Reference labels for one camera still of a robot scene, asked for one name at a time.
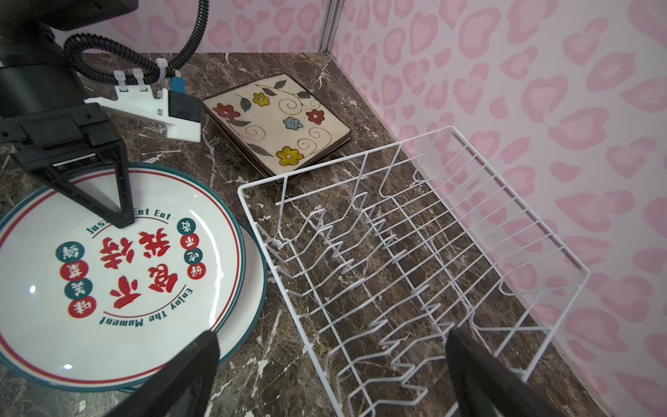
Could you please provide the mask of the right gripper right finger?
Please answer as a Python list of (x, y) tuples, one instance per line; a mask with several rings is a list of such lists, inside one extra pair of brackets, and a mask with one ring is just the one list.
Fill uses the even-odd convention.
[(446, 360), (462, 416), (563, 414), (464, 330), (449, 332)]

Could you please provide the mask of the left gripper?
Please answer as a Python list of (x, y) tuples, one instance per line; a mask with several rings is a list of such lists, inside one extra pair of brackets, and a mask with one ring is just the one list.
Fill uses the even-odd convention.
[(135, 222), (125, 142), (60, 51), (1, 53), (1, 143), (25, 172), (123, 229)]

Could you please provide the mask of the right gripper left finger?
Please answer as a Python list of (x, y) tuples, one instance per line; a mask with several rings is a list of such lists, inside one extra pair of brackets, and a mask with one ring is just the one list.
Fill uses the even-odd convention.
[(203, 416), (219, 360), (217, 335), (204, 331), (109, 416)]

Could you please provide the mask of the white round plate patterned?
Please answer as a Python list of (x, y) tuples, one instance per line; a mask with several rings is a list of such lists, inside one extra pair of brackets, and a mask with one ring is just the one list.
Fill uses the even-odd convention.
[(144, 383), (241, 295), (241, 225), (206, 184), (134, 163), (118, 228), (41, 188), (1, 222), (1, 361), (70, 391)]

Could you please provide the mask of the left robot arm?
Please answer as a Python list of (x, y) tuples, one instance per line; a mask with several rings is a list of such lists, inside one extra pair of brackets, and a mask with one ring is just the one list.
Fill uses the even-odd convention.
[[(136, 10), (136, 1), (1, 3), (1, 142), (17, 165), (110, 224), (135, 221), (125, 142), (69, 66), (55, 31), (99, 23)], [(119, 208), (79, 189), (71, 177), (96, 167), (116, 176)]]

